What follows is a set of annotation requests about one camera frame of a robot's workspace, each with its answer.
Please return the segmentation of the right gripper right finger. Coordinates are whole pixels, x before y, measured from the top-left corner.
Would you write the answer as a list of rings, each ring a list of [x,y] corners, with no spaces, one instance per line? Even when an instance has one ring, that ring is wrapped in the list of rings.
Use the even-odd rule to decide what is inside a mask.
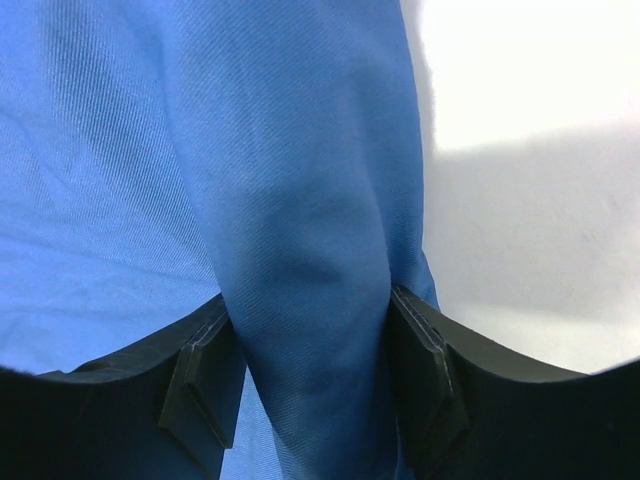
[[[639,365],[582,374],[533,359],[396,287],[388,359],[418,479],[635,479]]]

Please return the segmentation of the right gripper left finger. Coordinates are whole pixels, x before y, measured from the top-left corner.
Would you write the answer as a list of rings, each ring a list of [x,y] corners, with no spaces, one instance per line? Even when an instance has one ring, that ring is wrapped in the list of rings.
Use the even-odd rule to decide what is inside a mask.
[[[245,360],[215,297],[71,372],[1,372],[5,479],[216,479]]]

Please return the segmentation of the blue surgical wrap cloth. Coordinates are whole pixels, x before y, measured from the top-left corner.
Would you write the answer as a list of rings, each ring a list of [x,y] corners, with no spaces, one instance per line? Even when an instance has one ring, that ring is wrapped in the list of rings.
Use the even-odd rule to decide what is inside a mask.
[[[215,295],[226,479],[406,479],[379,346],[429,303],[396,1],[5,1],[1,363],[74,368]]]

